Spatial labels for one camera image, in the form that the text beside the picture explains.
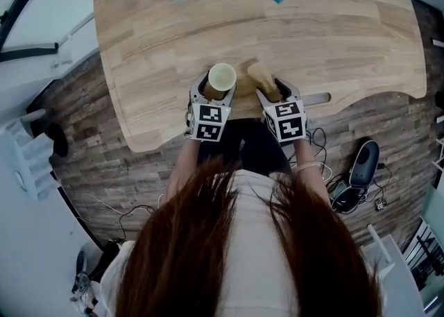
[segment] long brown hair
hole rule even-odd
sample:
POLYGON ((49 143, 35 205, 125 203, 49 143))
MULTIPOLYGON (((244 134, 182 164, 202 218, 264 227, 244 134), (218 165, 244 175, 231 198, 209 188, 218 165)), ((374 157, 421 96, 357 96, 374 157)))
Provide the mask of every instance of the long brown hair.
MULTIPOLYGON (((202 165, 143 227, 122 273, 116 317, 216 315, 237 192, 233 169, 202 165)), ((341 219, 297 178, 264 200, 287 257, 301 317, 381 316, 379 288, 341 219)))

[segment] black pants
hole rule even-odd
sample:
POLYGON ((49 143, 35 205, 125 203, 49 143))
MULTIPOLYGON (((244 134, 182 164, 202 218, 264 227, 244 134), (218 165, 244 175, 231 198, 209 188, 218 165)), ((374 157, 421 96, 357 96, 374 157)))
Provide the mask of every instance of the black pants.
POLYGON ((256 119, 228 121, 219 142, 203 142, 200 145, 198 164, 218 155, 222 156, 225 165, 240 163, 242 169, 265 176, 291 172, 279 142, 256 119))

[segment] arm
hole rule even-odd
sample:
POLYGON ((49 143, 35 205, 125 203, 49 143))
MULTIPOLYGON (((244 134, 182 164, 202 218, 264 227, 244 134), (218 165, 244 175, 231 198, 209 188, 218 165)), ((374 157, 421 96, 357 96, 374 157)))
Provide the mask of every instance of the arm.
POLYGON ((200 141, 194 141, 192 139, 185 140, 180 150, 178 161, 174 166, 173 172, 169 177, 168 185, 166 186, 165 202, 176 195, 196 171, 199 148, 200 141))
MULTIPOLYGON (((296 160, 298 165, 303 165, 310 162, 315 162, 313 152, 311 151, 310 143, 305 139, 297 139, 293 142, 294 150, 296 152, 296 160)), ((322 179, 321 171, 318 166, 312 166, 303 169, 298 172, 299 178, 307 185, 311 190, 316 192, 321 198, 323 198, 328 205, 330 205, 330 199, 328 196, 327 188, 322 179)))

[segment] bracelet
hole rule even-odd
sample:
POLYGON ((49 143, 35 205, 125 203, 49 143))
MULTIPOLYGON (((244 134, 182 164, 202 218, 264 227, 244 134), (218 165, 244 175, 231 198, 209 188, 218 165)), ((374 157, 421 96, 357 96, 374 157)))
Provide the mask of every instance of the bracelet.
POLYGON ((302 170, 308 169, 308 168, 312 168, 313 166, 319 166, 321 167, 322 163, 321 162, 308 162, 308 163, 304 163, 302 165, 298 165, 296 167, 296 174, 299 173, 302 170))

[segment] wooden tabletop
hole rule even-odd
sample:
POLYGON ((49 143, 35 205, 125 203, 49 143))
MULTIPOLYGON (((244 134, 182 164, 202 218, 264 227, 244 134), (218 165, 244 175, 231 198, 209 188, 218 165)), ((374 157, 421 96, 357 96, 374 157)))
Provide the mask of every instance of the wooden tabletop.
POLYGON ((185 131, 189 87, 218 62, 237 71, 231 118, 261 116, 246 75, 255 60, 302 98, 328 94, 309 117, 371 94, 426 91, 410 0, 94 0, 94 13, 112 102, 135 152, 185 131))

